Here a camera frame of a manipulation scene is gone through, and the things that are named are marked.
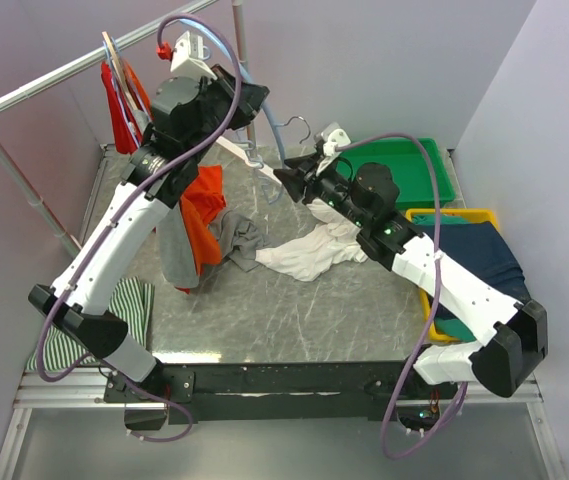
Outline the light blue hanger of red shirt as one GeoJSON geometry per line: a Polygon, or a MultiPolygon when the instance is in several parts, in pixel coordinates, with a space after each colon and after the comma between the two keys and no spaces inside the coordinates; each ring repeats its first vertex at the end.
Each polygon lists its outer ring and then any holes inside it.
{"type": "Polygon", "coordinates": [[[105,59],[100,76],[105,89],[116,151],[131,154],[142,143],[151,121],[150,100],[115,40],[102,33],[105,59]]]}

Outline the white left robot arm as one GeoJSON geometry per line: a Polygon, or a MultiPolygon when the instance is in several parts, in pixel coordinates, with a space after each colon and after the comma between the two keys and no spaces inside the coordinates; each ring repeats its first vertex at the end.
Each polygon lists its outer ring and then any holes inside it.
{"type": "Polygon", "coordinates": [[[150,121],[131,155],[108,211],[78,255],[52,285],[35,285],[30,303],[45,317],[36,347],[40,377],[50,328],[122,373],[139,401],[163,388],[159,361],[109,310],[120,278],[151,231],[175,208],[198,174],[198,164],[228,129],[249,125],[269,90],[215,65],[212,75],[174,76],[150,103],[150,121]]]}

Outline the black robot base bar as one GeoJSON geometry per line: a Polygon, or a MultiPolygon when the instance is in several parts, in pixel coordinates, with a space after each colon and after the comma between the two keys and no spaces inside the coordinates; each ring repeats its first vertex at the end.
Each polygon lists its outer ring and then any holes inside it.
{"type": "Polygon", "coordinates": [[[383,418],[404,363],[166,364],[149,396],[110,375],[108,404],[125,407],[130,429],[212,421],[383,418]]]}

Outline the red t shirt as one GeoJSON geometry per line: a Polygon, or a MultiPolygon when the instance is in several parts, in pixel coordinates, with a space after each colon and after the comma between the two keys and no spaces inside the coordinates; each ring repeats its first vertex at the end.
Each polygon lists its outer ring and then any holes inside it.
{"type": "Polygon", "coordinates": [[[100,70],[110,112],[116,151],[120,154],[132,154],[139,148],[139,131],[133,123],[130,109],[119,92],[117,81],[110,66],[106,62],[102,62],[100,70]]]}

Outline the white t shirt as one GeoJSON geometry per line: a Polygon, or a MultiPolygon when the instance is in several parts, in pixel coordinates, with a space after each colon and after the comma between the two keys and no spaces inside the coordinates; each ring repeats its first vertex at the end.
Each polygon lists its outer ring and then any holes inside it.
{"type": "Polygon", "coordinates": [[[368,260],[356,241],[358,227],[319,199],[307,208],[319,221],[314,229],[280,246],[257,250],[259,264],[295,280],[312,282],[333,265],[368,260]]]}

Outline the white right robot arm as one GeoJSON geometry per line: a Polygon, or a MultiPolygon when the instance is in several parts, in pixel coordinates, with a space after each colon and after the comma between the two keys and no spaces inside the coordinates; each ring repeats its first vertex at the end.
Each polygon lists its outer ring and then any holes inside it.
{"type": "Polygon", "coordinates": [[[370,259],[427,292],[472,332],[471,342],[420,346],[409,356],[401,376],[409,396],[424,398],[442,383],[477,382],[509,398],[546,357],[544,307],[501,293],[437,249],[433,236],[396,209],[399,188],[387,166],[366,163],[346,178],[311,154],[286,160],[274,175],[293,201],[320,200],[353,223],[370,259]]]}

